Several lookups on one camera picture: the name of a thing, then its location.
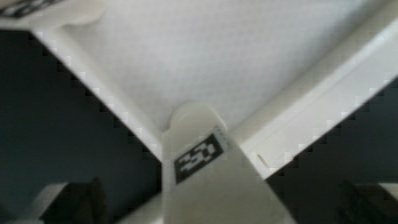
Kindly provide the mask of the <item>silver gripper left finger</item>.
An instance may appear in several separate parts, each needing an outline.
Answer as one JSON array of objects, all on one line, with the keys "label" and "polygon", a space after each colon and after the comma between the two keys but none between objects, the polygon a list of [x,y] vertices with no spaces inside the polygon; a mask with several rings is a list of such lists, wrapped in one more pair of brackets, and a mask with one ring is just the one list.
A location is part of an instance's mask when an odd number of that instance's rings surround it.
[{"label": "silver gripper left finger", "polygon": [[110,224],[99,179],[47,184],[19,220],[28,224]]}]

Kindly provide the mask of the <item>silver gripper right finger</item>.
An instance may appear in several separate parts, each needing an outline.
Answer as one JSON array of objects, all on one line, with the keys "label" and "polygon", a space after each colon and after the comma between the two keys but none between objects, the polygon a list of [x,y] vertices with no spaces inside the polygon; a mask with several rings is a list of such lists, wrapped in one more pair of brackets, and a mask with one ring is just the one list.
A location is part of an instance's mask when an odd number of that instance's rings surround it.
[{"label": "silver gripper right finger", "polygon": [[337,224],[398,224],[398,183],[341,184]]}]

